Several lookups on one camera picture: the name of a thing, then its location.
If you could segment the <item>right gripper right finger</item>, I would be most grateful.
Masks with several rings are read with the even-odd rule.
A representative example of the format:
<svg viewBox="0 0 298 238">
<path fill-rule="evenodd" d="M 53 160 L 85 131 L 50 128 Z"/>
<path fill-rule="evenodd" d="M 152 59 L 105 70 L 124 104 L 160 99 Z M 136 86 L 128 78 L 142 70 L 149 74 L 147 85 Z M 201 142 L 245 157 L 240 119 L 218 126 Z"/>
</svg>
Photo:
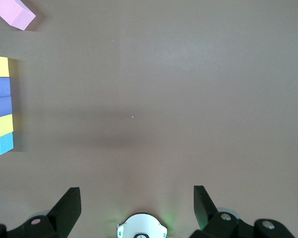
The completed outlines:
<svg viewBox="0 0 298 238">
<path fill-rule="evenodd" d="M 202 185 L 196 185 L 194 213 L 199 225 L 191 238 L 294 238 L 282 223 L 258 219 L 251 226 L 229 212 L 220 212 Z"/>
</svg>

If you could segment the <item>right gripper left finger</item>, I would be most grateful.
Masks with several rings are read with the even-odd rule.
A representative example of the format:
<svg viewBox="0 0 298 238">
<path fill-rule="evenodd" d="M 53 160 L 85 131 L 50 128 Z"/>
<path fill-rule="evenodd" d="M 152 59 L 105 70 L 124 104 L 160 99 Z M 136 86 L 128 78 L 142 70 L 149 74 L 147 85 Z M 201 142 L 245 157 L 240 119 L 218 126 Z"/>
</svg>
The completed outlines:
<svg viewBox="0 0 298 238">
<path fill-rule="evenodd" d="M 46 215 L 34 216 L 10 231 L 0 224 L 0 238 L 67 238 L 80 215 L 80 188 L 71 187 Z"/>
</svg>

